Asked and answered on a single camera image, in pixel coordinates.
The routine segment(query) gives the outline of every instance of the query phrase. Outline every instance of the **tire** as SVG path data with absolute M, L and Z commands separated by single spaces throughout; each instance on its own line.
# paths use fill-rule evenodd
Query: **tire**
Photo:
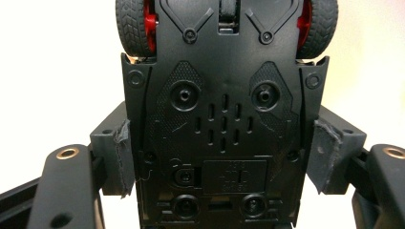
M 308 19 L 304 18 L 306 10 L 309 10 Z M 299 20 L 309 20 L 309 27 L 299 26 L 297 59 L 313 59 L 324 52 L 336 30 L 337 17 L 337 0 L 304 0 L 303 15 Z
M 145 27 L 149 0 L 116 0 L 116 19 L 122 47 L 130 56 L 150 57 L 156 52 L 156 36 Z

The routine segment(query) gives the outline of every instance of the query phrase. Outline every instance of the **red wheel rim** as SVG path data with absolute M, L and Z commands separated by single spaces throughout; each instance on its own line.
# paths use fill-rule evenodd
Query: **red wheel rim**
M 312 4 L 310 0 L 304 0 L 303 13 L 298 18 L 297 27 L 300 29 L 300 37 L 298 39 L 298 50 L 300 50 L 308 37 L 310 24 L 312 22 Z
M 145 22 L 146 38 L 148 40 L 149 50 L 156 51 L 156 14 L 152 6 L 153 0 L 145 0 L 143 2 L 143 17 Z

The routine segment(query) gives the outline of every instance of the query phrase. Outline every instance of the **white wall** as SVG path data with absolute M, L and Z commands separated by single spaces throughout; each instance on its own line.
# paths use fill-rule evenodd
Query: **white wall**
M 405 148 L 405 2 L 339 4 L 323 104 L 368 133 L 366 148 Z M 39 177 L 53 150 L 89 142 L 124 99 L 121 51 L 114 0 L 0 3 L 0 193 Z M 354 228 L 351 198 L 307 182 L 298 228 Z M 108 228 L 138 226 L 135 198 L 103 203 Z

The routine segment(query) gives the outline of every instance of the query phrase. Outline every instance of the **brass insert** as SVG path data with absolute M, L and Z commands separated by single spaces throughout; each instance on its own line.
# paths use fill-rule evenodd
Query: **brass insert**
M 386 147 L 382 151 L 384 151 L 385 154 L 398 158 L 398 159 L 405 159 L 405 152 L 401 149 L 396 149 L 392 147 Z
M 74 156 L 76 156 L 79 153 L 79 150 L 77 148 L 68 148 L 65 150 L 62 150 L 56 155 L 56 158 L 58 159 L 69 159 Z

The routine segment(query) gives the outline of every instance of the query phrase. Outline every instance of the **wheel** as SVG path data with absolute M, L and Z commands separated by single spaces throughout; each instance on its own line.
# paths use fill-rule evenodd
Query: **wheel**
M 337 14 L 337 0 L 304 0 L 298 19 L 297 59 L 316 58 L 327 48 L 336 29 Z
M 119 38 L 130 56 L 156 53 L 156 15 L 153 0 L 116 0 Z

